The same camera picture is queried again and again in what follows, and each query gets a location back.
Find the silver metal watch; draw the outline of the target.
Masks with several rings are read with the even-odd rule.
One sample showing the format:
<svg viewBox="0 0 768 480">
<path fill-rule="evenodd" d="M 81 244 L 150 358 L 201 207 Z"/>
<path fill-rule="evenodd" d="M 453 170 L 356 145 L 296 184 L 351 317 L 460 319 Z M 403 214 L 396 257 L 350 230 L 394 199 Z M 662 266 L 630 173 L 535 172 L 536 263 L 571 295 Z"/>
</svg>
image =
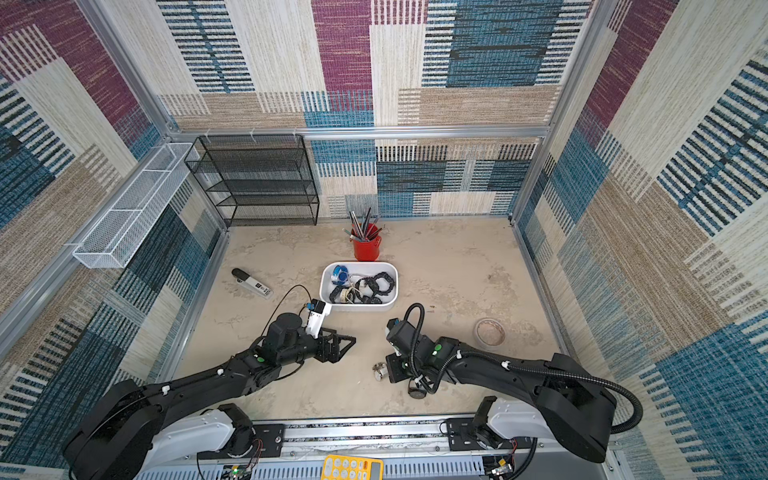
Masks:
<svg viewBox="0 0 768 480">
<path fill-rule="evenodd" d="M 388 367 L 384 362 L 378 362 L 372 367 L 374 379 L 378 382 L 389 379 Z"/>
</svg>

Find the dark brown round watch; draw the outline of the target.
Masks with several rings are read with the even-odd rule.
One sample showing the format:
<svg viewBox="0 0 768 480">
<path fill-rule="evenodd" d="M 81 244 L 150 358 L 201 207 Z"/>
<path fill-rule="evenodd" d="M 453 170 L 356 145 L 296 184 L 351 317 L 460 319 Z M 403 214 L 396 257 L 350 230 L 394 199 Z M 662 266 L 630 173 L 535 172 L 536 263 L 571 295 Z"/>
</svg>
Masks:
<svg viewBox="0 0 768 480">
<path fill-rule="evenodd" d="M 414 380 L 410 380 L 407 387 L 408 395 L 416 400 L 424 399 L 428 392 Z"/>
</svg>

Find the black chunky watch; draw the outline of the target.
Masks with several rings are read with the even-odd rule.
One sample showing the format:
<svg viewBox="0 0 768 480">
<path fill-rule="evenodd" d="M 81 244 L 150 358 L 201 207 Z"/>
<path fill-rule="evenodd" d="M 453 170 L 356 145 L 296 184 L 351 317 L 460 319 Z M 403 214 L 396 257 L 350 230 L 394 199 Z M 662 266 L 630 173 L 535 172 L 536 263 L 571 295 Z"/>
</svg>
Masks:
<svg viewBox="0 0 768 480">
<path fill-rule="evenodd" d="M 341 285 L 336 286 L 329 295 L 329 300 L 332 304 L 350 304 L 354 303 L 355 299 L 354 289 Z"/>
</svg>

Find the white plastic storage box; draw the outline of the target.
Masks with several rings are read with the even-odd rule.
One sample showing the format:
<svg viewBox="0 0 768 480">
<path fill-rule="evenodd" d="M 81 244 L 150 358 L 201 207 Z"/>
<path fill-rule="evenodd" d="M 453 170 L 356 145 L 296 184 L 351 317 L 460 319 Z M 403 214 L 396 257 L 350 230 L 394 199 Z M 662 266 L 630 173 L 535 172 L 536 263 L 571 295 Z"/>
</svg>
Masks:
<svg viewBox="0 0 768 480">
<path fill-rule="evenodd" d="M 361 278 L 366 277 L 368 280 L 370 277 L 380 273 L 387 272 L 396 280 L 396 287 L 392 293 L 388 296 L 376 296 L 369 304 L 354 303 L 350 304 L 332 304 L 329 300 L 331 291 L 336 287 L 331 282 L 331 272 L 335 265 L 345 265 L 349 269 L 350 283 L 345 287 L 353 287 L 353 285 Z M 347 311 L 347 312 L 380 312 L 387 311 L 394 306 L 395 301 L 398 298 L 399 287 L 399 272 L 397 268 L 387 262 L 353 262 L 342 261 L 335 262 L 328 265 L 322 275 L 320 284 L 320 297 L 321 300 L 332 305 L 334 311 Z"/>
</svg>

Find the blue strap watch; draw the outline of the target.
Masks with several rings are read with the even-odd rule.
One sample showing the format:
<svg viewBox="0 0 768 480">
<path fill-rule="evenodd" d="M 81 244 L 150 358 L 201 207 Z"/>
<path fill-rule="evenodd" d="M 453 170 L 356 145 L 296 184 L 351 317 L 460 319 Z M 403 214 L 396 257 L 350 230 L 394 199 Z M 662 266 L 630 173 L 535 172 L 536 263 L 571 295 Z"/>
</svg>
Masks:
<svg viewBox="0 0 768 480">
<path fill-rule="evenodd" d="M 331 272 L 331 282 L 335 286 L 345 286 L 350 283 L 349 269 L 345 265 L 335 265 Z"/>
</svg>

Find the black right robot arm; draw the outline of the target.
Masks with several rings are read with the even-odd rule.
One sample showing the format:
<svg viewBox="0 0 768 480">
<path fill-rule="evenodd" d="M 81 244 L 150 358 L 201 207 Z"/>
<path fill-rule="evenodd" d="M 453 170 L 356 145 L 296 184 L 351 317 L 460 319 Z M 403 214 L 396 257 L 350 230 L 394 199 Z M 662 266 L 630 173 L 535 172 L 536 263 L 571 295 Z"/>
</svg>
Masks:
<svg viewBox="0 0 768 480">
<path fill-rule="evenodd" d="M 420 316 L 411 324 L 394 318 L 386 325 L 393 347 L 387 356 L 393 383 L 413 382 L 425 394 L 436 394 L 444 383 L 474 385 L 495 392 L 478 410 L 476 430 L 481 443 L 520 436 L 501 419 L 503 397 L 534 408 L 531 437 L 551 438 L 575 456 L 593 463 L 605 460 L 611 436 L 635 428 L 644 409 L 627 388 L 587 372 L 572 357 L 556 353 L 549 360 L 524 360 L 485 352 L 458 339 L 431 340 Z"/>
</svg>

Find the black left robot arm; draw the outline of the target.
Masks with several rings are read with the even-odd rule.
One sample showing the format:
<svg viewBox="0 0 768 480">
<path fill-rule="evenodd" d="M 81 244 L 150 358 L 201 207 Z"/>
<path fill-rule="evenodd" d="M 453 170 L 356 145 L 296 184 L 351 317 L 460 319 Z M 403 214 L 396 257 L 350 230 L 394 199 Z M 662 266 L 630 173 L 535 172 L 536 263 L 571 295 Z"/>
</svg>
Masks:
<svg viewBox="0 0 768 480">
<path fill-rule="evenodd" d="M 131 479 L 166 427 L 217 402 L 255 393 L 278 381 L 282 368 L 309 359 L 337 363 L 356 338 L 321 328 L 306 331 L 287 312 L 247 349 L 220 365 L 171 380 L 139 386 L 125 380 L 110 387 L 85 414 L 63 447 L 71 479 Z"/>
</svg>

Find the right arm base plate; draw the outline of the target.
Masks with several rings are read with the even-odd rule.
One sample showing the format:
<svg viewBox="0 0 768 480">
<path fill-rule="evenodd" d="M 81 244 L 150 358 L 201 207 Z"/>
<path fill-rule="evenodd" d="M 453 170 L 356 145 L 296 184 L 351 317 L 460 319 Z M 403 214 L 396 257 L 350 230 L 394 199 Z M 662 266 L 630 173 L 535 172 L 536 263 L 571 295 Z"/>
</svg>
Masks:
<svg viewBox="0 0 768 480">
<path fill-rule="evenodd" d="M 511 450 L 514 446 L 528 449 L 533 444 L 531 437 L 502 438 L 472 417 L 448 418 L 440 423 L 438 429 L 448 439 L 451 451 Z"/>
</svg>

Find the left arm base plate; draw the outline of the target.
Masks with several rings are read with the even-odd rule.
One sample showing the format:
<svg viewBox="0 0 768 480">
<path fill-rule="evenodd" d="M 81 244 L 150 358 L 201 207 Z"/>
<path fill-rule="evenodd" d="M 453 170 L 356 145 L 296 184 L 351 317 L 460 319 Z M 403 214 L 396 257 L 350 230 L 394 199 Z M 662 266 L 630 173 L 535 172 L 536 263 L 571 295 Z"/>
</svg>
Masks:
<svg viewBox="0 0 768 480">
<path fill-rule="evenodd" d="M 281 456 L 286 425 L 283 423 L 255 424 L 246 430 L 246 452 L 243 458 L 278 458 Z"/>
</svg>

